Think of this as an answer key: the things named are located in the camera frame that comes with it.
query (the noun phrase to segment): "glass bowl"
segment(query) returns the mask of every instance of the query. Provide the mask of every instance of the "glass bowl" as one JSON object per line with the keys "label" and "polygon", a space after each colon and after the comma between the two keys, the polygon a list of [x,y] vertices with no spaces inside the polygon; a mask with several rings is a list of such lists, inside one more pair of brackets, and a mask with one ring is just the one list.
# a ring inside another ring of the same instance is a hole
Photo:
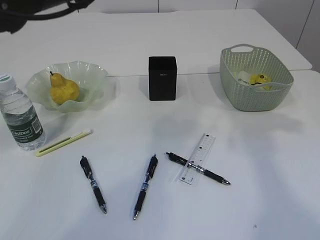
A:
{"label": "glass bowl", "polygon": [[[78,84],[80,94],[75,101],[68,100],[59,105],[52,100],[50,71]],[[58,110],[62,113],[81,112],[99,98],[101,85],[107,75],[107,71],[100,66],[84,61],[53,64],[31,77],[26,85],[26,94],[32,102],[43,105],[47,110]]]}

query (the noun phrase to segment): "black pen holder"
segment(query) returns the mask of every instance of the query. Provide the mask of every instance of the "black pen holder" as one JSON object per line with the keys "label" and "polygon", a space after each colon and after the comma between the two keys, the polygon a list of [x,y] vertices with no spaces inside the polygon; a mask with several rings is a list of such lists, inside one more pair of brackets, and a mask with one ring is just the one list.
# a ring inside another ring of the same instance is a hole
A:
{"label": "black pen holder", "polygon": [[176,100],[177,71],[174,56],[149,57],[150,101]]}

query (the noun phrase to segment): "pen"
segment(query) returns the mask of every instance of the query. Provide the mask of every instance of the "pen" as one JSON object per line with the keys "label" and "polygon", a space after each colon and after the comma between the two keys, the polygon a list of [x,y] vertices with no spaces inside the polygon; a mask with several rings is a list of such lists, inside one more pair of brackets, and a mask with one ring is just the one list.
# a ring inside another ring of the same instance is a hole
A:
{"label": "pen", "polygon": [[107,213],[106,202],[102,197],[98,183],[94,178],[94,174],[91,170],[88,159],[85,156],[82,156],[82,159],[80,160],[80,165],[84,171],[85,176],[90,180],[92,190],[94,192],[95,198],[99,204],[101,211],[106,214]]}
{"label": "pen", "polygon": [[[166,154],[169,156],[169,159],[173,162],[176,162],[178,164],[181,164],[181,165],[186,165],[186,163],[188,162],[188,160],[184,159],[183,157],[181,156],[178,156],[172,152],[168,153],[166,152]],[[195,165],[193,164],[192,162],[189,162],[189,166],[188,167],[192,167],[194,168],[197,172],[217,181],[218,183],[221,183],[221,184],[224,184],[224,185],[231,185],[231,183],[226,180],[225,178],[223,178],[222,176],[219,176],[215,173],[213,173],[212,171],[209,171],[207,169],[205,169],[204,167],[201,167],[200,165]]]}
{"label": "pen", "polygon": [[138,200],[137,200],[136,205],[134,207],[133,220],[136,220],[138,215],[139,215],[139,213],[141,212],[142,205],[143,205],[145,197],[146,197],[147,189],[149,187],[149,183],[148,182],[154,176],[155,169],[156,169],[157,165],[158,165],[158,159],[156,158],[156,155],[154,155],[150,160],[148,169],[147,169],[146,174],[145,174],[144,182],[143,182],[143,184],[141,186],[141,190],[140,190],[140,193],[139,193]]}
{"label": "pen", "polygon": [[87,136],[87,135],[89,135],[91,133],[92,133],[91,129],[83,130],[82,132],[78,132],[78,133],[76,133],[76,134],[74,134],[72,136],[68,136],[67,138],[62,139],[62,140],[60,140],[60,141],[58,141],[58,142],[56,142],[56,143],[54,143],[54,144],[52,144],[50,146],[46,146],[45,148],[37,151],[35,153],[35,155],[37,157],[41,157],[43,155],[46,155],[48,153],[53,152],[54,150],[62,148],[63,146],[68,145],[68,144],[70,144],[70,143],[72,143],[72,142],[74,142],[74,141],[76,141],[78,139],[81,139],[81,138],[83,138],[83,137],[85,137],[85,136]]}

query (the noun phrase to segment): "woven basket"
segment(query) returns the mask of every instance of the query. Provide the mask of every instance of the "woven basket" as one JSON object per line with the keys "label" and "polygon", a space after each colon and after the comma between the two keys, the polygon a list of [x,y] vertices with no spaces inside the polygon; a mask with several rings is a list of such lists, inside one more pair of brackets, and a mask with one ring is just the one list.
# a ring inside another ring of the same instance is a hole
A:
{"label": "woven basket", "polygon": [[[238,47],[249,47],[252,50],[232,51]],[[240,71],[257,75],[264,73],[271,78],[271,82],[247,85],[234,77],[233,73]],[[241,111],[273,110],[283,101],[294,83],[289,70],[272,52],[248,44],[239,44],[222,50],[220,78],[229,101]],[[269,90],[263,89],[265,86],[270,86]]]}

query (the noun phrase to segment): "plastic bottle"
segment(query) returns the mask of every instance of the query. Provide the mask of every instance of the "plastic bottle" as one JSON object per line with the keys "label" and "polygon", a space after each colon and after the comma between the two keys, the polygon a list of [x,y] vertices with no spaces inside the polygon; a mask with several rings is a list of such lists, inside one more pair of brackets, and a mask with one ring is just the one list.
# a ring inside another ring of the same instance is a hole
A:
{"label": "plastic bottle", "polygon": [[45,143],[46,135],[35,107],[9,74],[0,75],[0,110],[19,147],[30,151]]}

